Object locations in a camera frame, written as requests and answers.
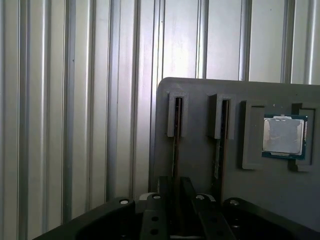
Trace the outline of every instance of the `vertical rail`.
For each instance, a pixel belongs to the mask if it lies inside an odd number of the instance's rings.
[[[239,81],[249,81],[252,0],[241,2]]]
[[[72,219],[72,163],[73,163],[73,138],[74,138],[74,88],[75,88],[75,51],[76,51],[76,1],[65,0],[68,4],[66,9],[67,25],[65,34],[68,36],[65,42],[66,63],[65,71],[65,94],[66,131],[63,133],[65,151],[63,153],[62,167],[62,223]]]
[[[27,236],[47,231],[49,0],[29,1]]]
[[[317,10],[320,8],[319,5],[319,0],[309,1],[304,84],[319,84],[316,80],[316,78],[319,78],[319,76],[314,76],[315,67],[318,64],[315,62],[315,51],[317,44],[317,24],[319,24],[317,23],[317,18],[319,17],[319,12]]]
[[[92,30],[94,3],[76,1],[71,217],[90,209]]]
[[[164,70],[165,5],[165,0],[154,1],[149,186],[154,175],[157,88]]]
[[[4,100],[5,100],[5,73],[4,73],[4,1],[0,1],[0,240],[4,239],[4,211],[5,211],[5,163],[4,163]]]
[[[296,0],[285,0],[282,37],[281,83],[291,83]]]
[[[90,208],[106,201],[111,0],[95,1]]]
[[[205,79],[207,75],[208,14],[209,1],[198,0],[195,64],[195,78],[197,79]]]
[[[19,1],[18,239],[28,239],[30,2]]]
[[[47,231],[62,223],[69,1],[51,0],[48,61]]]

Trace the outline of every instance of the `screw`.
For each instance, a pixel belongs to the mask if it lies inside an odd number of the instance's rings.
[[[205,199],[205,197],[204,197],[204,196],[202,196],[202,195],[197,195],[195,198],[196,198],[196,199],[200,199],[200,200]]]
[[[233,206],[238,206],[239,205],[239,202],[237,200],[230,200],[230,204],[233,205]]]
[[[121,200],[121,201],[120,201],[120,204],[127,204],[127,203],[129,203],[128,200]]]

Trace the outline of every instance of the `corrugated metal wall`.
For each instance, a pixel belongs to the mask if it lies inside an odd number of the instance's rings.
[[[320,0],[1,0],[0,240],[148,191],[165,77],[320,84]]]

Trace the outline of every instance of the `gray panel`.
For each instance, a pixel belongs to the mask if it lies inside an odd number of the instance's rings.
[[[154,2],[140,1],[137,96],[133,153],[133,198],[148,192]]]
[[[284,7],[284,0],[252,1],[249,81],[281,81]]]
[[[77,1],[75,11],[72,218],[83,214],[90,207],[93,2]]]
[[[4,222],[3,240],[18,236],[19,2],[6,0],[4,14]]]
[[[49,1],[29,3],[29,111],[27,237],[47,231]]]
[[[309,2],[309,0],[295,1],[291,68],[292,84],[304,83]]]
[[[151,191],[157,189],[158,176],[171,175],[173,139],[166,134],[168,94],[176,91],[188,93],[188,128],[193,129],[179,143],[179,173],[191,178],[197,192],[210,194],[212,187],[216,186],[213,161],[217,141],[207,134],[208,124],[215,124],[208,121],[211,107],[209,96],[235,95],[234,140],[226,139],[223,173],[220,174],[224,176],[222,200],[242,198],[315,231],[320,230],[320,149],[317,147],[320,138],[316,123],[320,86],[189,78],[162,80],[157,96],[155,158],[151,162],[153,170],[150,172]],[[243,111],[243,101],[248,101],[247,107],[252,106],[250,110]],[[312,147],[309,146],[306,152],[306,156],[312,156],[312,170],[308,172],[292,171],[288,167],[290,160],[261,157],[264,114],[291,115],[292,103],[302,103],[302,109],[316,109],[315,132],[309,138]],[[245,126],[244,129],[243,123],[247,123],[247,117],[250,118],[249,128]],[[310,165],[310,161],[302,167],[306,168],[306,165]]]
[[[55,0],[50,6],[50,55],[48,73],[47,230],[62,223],[63,160],[66,118],[66,21],[68,4]]]
[[[241,4],[239,0],[209,2],[206,69],[209,79],[239,78]]]
[[[106,201],[110,1],[95,4],[90,208]]]
[[[196,75],[198,2],[165,1],[163,77]]]

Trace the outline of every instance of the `hole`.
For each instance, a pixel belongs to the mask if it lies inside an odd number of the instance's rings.
[[[213,216],[213,217],[210,218],[210,221],[212,223],[216,223],[218,221],[218,219],[215,216]]]
[[[158,229],[151,229],[150,233],[151,235],[157,235],[158,234]]]
[[[129,201],[126,200],[126,199],[122,199],[122,200],[119,201],[119,203],[120,204],[127,204],[127,203],[129,203]]]
[[[221,231],[221,230],[218,230],[218,231],[216,231],[216,234],[218,235],[218,236],[223,236],[224,235],[224,232],[223,231]]]

